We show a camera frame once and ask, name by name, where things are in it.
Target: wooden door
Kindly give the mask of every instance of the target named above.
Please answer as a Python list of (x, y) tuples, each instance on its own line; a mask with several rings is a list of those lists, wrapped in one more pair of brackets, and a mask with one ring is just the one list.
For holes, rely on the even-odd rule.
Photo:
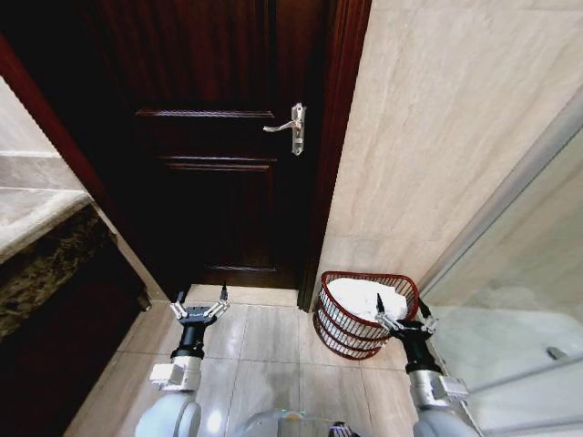
[[(183, 283), (297, 286), (333, 2), (79, 0), (34, 13), (9, 3), (6, 39), (152, 269)], [(262, 130), (289, 121), (297, 102), (307, 106), (298, 157), (290, 130)]]

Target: silver door handle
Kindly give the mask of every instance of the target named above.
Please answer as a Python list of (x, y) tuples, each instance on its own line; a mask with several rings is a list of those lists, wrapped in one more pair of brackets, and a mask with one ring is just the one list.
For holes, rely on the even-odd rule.
[(291, 152), (296, 157), (303, 152), (303, 130), (306, 115), (306, 107), (297, 103), (291, 107), (291, 120), (281, 126), (264, 126), (265, 132), (279, 132), (280, 130), (291, 128)]

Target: red wire basket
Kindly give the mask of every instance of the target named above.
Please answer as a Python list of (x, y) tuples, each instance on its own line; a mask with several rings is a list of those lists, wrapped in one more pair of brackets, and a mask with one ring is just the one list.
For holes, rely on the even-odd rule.
[(417, 313), (419, 291), (411, 278), (403, 275), (325, 271), (322, 289), (313, 314), (313, 326), (320, 340), (332, 352), (349, 360), (372, 357), (391, 337), (376, 322), (361, 319), (342, 307), (328, 290), (328, 284), (339, 278), (365, 279), (394, 287), (407, 300), (408, 320)]

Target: tile floor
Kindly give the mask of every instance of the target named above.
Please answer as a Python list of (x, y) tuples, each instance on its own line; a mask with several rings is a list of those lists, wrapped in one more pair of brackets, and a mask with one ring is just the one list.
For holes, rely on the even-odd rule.
[[(119, 345), (67, 436), (130, 436), (140, 414), (159, 396), (151, 367), (168, 362), (180, 326), (165, 302), (142, 313)], [(348, 361), (326, 349), (311, 314), (289, 306), (231, 304), (207, 329), (197, 401), (199, 436), (231, 436), (256, 412), (300, 409), (345, 420), (364, 436), (412, 435), (400, 343), (367, 361)]]

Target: glass shower door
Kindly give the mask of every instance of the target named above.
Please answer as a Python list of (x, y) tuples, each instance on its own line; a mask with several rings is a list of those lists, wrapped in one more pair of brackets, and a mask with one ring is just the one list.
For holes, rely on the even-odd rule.
[(440, 319), (435, 347), (473, 393), (482, 429), (583, 426), (581, 131), (424, 298)]

